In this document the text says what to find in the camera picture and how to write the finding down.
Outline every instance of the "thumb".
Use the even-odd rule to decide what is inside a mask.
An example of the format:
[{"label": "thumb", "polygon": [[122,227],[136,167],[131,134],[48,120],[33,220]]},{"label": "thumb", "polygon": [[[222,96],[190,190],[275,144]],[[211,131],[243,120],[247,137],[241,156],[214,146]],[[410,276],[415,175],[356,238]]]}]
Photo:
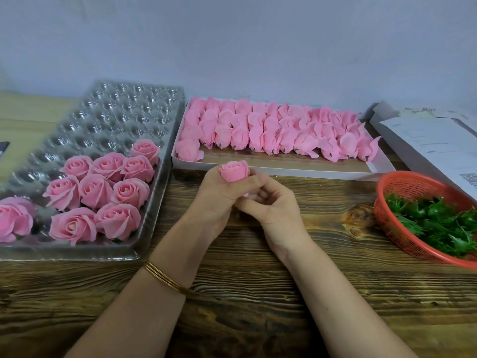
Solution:
[{"label": "thumb", "polygon": [[237,201],[235,201],[234,206],[240,211],[255,217],[255,219],[260,223],[265,221],[265,217],[267,216],[268,210],[270,208],[268,205],[263,205],[254,201],[253,199],[246,197],[240,197]]},{"label": "thumb", "polygon": [[237,199],[247,192],[257,190],[262,187],[270,178],[268,173],[260,173],[259,175],[248,176],[236,182],[229,183],[229,195],[233,199]]}]

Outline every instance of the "white paper sheet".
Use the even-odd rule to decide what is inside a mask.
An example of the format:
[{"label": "white paper sheet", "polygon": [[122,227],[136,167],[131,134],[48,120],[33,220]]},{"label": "white paper sheet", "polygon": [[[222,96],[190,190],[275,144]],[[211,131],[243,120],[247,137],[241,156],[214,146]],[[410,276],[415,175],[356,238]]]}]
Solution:
[{"label": "white paper sheet", "polygon": [[396,117],[381,123],[477,200],[477,136],[459,124],[462,122]]}]

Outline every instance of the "gold bracelet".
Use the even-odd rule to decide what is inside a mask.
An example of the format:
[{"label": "gold bracelet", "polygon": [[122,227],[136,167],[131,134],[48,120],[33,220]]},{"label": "gold bracelet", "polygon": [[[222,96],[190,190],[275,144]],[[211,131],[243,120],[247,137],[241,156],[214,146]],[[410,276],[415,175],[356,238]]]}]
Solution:
[{"label": "gold bracelet", "polygon": [[176,290],[176,291],[178,291],[178,292],[180,292],[181,294],[184,294],[184,295],[192,294],[192,292],[189,289],[180,286],[178,283],[176,283],[174,280],[172,280],[170,277],[168,277],[166,274],[164,274],[162,271],[160,271],[157,268],[157,266],[152,264],[151,261],[146,262],[144,267],[147,271],[149,271],[151,273],[151,275],[153,277],[160,280],[164,284],[168,285],[170,288],[172,288],[172,289],[174,289],[174,290]]}]

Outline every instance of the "pile of green leaves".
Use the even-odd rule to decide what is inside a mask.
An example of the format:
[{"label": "pile of green leaves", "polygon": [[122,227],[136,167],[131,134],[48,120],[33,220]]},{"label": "pile of green leaves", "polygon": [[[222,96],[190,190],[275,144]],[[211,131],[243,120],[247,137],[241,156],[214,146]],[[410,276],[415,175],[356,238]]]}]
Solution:
[{"label": "pile of green leaves", "polygon": [[411,233],[426,244],[451,256],[463,256],[477,247],[477,210],[456,212],[444,198],[408,201],[394,192],[385,196],[391,212]]}]

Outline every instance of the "qr code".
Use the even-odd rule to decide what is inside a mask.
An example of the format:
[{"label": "qr code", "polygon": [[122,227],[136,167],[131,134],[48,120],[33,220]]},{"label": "qr code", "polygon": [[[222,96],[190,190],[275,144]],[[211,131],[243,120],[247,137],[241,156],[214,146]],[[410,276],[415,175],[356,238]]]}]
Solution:
[{"label": "qr code", "polygon": [[466,180],[470,185],[477,188],[477,173],[462,173],[459,174],[464,180]]}]

